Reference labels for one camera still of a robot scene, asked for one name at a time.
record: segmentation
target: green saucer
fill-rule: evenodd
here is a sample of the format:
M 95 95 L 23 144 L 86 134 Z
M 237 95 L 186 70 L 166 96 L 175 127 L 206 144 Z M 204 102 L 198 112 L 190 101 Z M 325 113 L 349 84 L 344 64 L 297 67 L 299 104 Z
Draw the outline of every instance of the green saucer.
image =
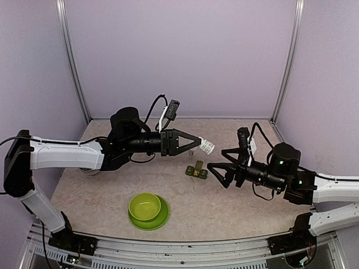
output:
M 132 222 L 134 227 L 141 230 L 151 231 L 160 228 L 161 226 L 163 226 L 163 224 L 166 223 L 169 216 L 168 204 L 161 196 L 157 195 L 157 197 L 161 201 L 161 210 L 159 211 L 157 217 L 154 220 L 148 222 L 139 221 L 132 217 L 130 212 L 128 212 L 128 217 L 130 218 L 130 221 Z

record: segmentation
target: small green container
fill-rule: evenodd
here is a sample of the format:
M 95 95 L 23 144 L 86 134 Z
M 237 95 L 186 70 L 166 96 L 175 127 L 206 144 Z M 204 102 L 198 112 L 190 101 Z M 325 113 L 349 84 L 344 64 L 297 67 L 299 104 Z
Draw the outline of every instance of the small green container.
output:
M 161 210 L 161 202 L 153 193 L 140 193 L 132 198 L 128 211 L 132 217 L 139 221 L 154 220 Z

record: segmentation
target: metal frame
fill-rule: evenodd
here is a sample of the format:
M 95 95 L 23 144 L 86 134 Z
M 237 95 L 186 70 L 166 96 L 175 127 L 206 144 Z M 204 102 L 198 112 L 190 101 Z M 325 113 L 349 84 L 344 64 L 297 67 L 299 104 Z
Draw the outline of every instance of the metal frame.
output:
M 79 100 L 82 115 L 84 116 L 85 122 L 86 124 L 89 124 L 91 121 L 91 116 L 90 116 L 88 105 L 85 100 L 84 92 L 82 91 L 82 87 L 80 84 L 79 74 L 77 72 L 77 68 L 75 64 L 75 57 L 73 56 L 70 32 L 67 23 L 65 0 L 56 0 L 56 4 L 57 4 L 57 12 L 58 12 L 58 17 L 60 20 L 60 26 L 63 35 L 63 41 L 65 43 L 68 65 L 70 67 L 73 84 L 75 85 L 77 99 Z
M 45 241 L 48 241 L 49 236 L 50 232 L 45 230 Z M 84 265 L 77 265 L 76 268 L 263 269 L 267 268 L 267 259 L 285 256 L 285 254 L 271 256 L 267 242 L 269 235 L 211 242 L 154 242 L 96 235 L 95 237 L 99 240 L 95 255 L 81 255 Z M 327 233 L 317 239 L 318 245 L 328 244 L 335 268 L 345 269 L 343 253 L 335 233 Z M 23 248 L 24 256 L 19 269 L 28 269 L 35 254 L 44 256 L 42 244 L 42 227 L 34 223 Z M 68 254 L 77 255 L 49 245 L 47 245 L 47 253 L 49 259 L 58 262 L 64 261 Z
M 291 76 L 294 57 L 296 54 L 296 47 L 299 40 L 299 33 L 300 33 L 300 27 L 302 23 L 302 17 L 303 17 L 303 10 L 304 10 L 304 0 L 297 0 L 297 6 L 296 6 L 296 13 L 294 16 L 294 23 L 293 23 L 293 30 L 292 30 L 292 37 L 291 37 L 291 43 L 289 45 L 289 53 L 287 57 L 287 63 L 286 68 L 284 70 L 284 75 L 282 79 L 282 83 L 280 85 L 280 91 L 277 98 L 277 102 L 274 107 L 273 115 L 271 118 L 271 121 L 276 124 L 280 110 L 283 105 L 284 96 L 287 91 L 289 78 Z

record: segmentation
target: table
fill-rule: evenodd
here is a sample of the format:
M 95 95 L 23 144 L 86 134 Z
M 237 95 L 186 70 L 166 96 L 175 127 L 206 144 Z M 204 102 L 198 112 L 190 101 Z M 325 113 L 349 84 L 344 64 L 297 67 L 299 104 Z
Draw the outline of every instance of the table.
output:
M 117 171 L 87 175 L 79 169 L 66 169 L 59 181 L 52 202 L 68 216 L 74 230 L 116 238 L 161 241 L 207 241 L 249 238 L 287 231 L 297 215 L 308 212 L 308 206 L 297 206 L 283 199 L 272 201 L 256 197 L 251 183 L 242 188 L 233 183 L 228 189 L 209 173 L 206 180 L 185 175 L 188 165 L 200 159 L 204 163 L 226 162 L 221 149 L 238 146 L 237 129 L 251 128 L 253 120 L 176 119 L 168 128 L 176 128 L 201 136 L 215 144 L 210 155 L 186 152 L 174 157 L 156 158 L 146 164 L 128 163 Z M 257 120 L 273 144 L 278 139 L 267 120 Z M 152 128 L 154 120 L 149 121 Z M 83 139 L 107 135 L 108 120 L 93 120 Z M 270 147 L 255 132 L 255 159 L 265 161 Z M 145 154 L 133 159 L 145 160 Z M 270 190 L 257 187 L 258 194 L 270 197 Z M 131 225 L 127 209 L 131 198 L 141 192 L 162 196 L 169 204 L 167 223 L 154 231 L 142 231 Z

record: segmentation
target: white wall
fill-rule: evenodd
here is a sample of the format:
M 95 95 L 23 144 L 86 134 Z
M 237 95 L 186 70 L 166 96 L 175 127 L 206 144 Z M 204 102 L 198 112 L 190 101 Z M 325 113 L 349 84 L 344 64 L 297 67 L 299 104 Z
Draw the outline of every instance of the white wall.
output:
M 278 119 L 301 165 L 359 175 L 359 2 L 306 1 L 293 71 Z M 320 208 L 326 210 L 329 205 Z M 348 268 L 358 268 L 359 227 L 338 231 Z
M 78 139 L 85 122 L 67 65 L 55 0 L 0 1 L 0 141 L 21 129 L 32 135 Z M 3 159 L 11 143 L 0 148 Z M 61 170 L 34 173 L 52 195 Z M 0 196 L 0 268 L 12 269 L 33 218 L 15 198 Z
M 295 0 L 66 1 L 91 116 L 128 105 L 145 116 L 165 93 L 183 117 L 270 118 L 295 9 Z

